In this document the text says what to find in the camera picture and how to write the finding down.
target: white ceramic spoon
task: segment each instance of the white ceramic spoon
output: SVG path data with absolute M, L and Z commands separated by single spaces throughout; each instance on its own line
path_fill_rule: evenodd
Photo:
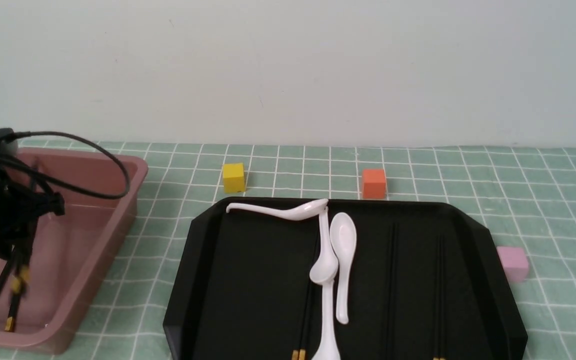
M 310 280 L 321 285 L 321 340 L 311 360 L 340 360 L 335 338 L 333 285 L 339 269 L 339 261 L 330 244 L 328 208 L 319 214 L 320 248 L 319 257 L 310 269 Z
M 323 284 L 321 289 L 321 341 L 311 360 L 341 360 L 335 338 L 335 319 L 332 305 L 332 289 L 335 280 Z
M 228 204 L 226 212 L 230 213 L 232 209 L 240 209 L 291 221 L 302 221 L 320 214 L 324 208 L 326 208 L 326 205 L 328 205 L 328 200 L 329 199 L 327 198 L 320 198 L 288 210 L 273 209 L 272 207 L 251 205 L 249 203 L 233 202 Z
M 317 285 L 324 285 L 333 280 L 339 269 L 339 260 L 335 256 L 330 244 L 330 230 L 328 223 L 328 208 L 319 214 L 319 257 L 310 269 L 310 280 Z
M 345 212 L 334 215 L 330 223 L 330 242 L 339 260 L 339 284 L 336 287 L 336 319 L 348 324 L 348 283 L 350 268 L 357 250 L 357 230 Z

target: green grid tablecloth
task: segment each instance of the green grid tablecloth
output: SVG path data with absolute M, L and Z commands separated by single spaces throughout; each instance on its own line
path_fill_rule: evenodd
M 25 146 L 80 150 L 70 141 Z M 146 159 L 139 213 L 69 351 L 0 349 L 0 360 L 167 360 L 162 320 L 190 221 L 224 194 L 224 162 L 243 162 L 243 196 L 358 199 L 365 168 L 384 168 L 388 200 L 446 202 L 530 260 L 512 292 L 526 359 L 576 359 L 576 148 L 341 148 L 102 142 Z

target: spoon handle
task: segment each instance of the spoon handle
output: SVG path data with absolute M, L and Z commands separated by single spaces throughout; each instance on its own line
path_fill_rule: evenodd
M 334 280 L 322 285 L 321 289 L 321 342 L 312 360 L 341 360 L 335 337 L 333 308 Z
M 319 256 L 324 256 L 325 258 L 334 257 L 336 259 L 337 256 L 332 250 L 332 244 L 330 243 L 330 228 L 328 219 L 328 208 L 326 207 L 319 214 L 319 237 L 321 241 Z
M 284 214 L 286 213 L 284 210 L 273 209 L 272 207 L 264 207 L 258 205 L 251 205 L 249 203 L 239 203 L 233 202 L 229 203 L 226 207 L 226 212 L 229 213 L 233 209 L 239 210 L 247 210 L 249 212 L 259 213 L 259 214 L 266 214 L 278 218 L 284 218 Z
M 341 324 L 348 324 L 348 280 L 350 269 L 341 266 L 339 284 L 336 286 L 336 319 Z

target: wall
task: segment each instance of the wall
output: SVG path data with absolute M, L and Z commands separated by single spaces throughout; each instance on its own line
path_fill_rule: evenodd
M 0 0 L 0 126 L 576 146 L 576 1 Z

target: black tray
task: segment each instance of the black tray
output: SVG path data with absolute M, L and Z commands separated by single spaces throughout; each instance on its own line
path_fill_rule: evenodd
M 174 360 L 291 358 L 318 219 L 226 214 L 226 206 L 289 209 L 307 201 L 225 198 L 192 221 L 163 323 Z M 523 357 L 528 334 L 487 228 L 446 203 L 330 200 L 328 207 L 329 219 L 345 212 L 357 230 L 350 323 L 334 324 L 342 360 L 386 360 L 387 345 L 398 360 L 433 358 L 439 235 L 446 244 L 446 358 Z M 393 244 L 397 271 L 389 276 Z M 388 300 L 389 283 L 394 301 Z M 313 289 L 309 358 L 319 346 L 322 321 L 322 290 Z M 390 336 L 388 319 L 394 321 Z

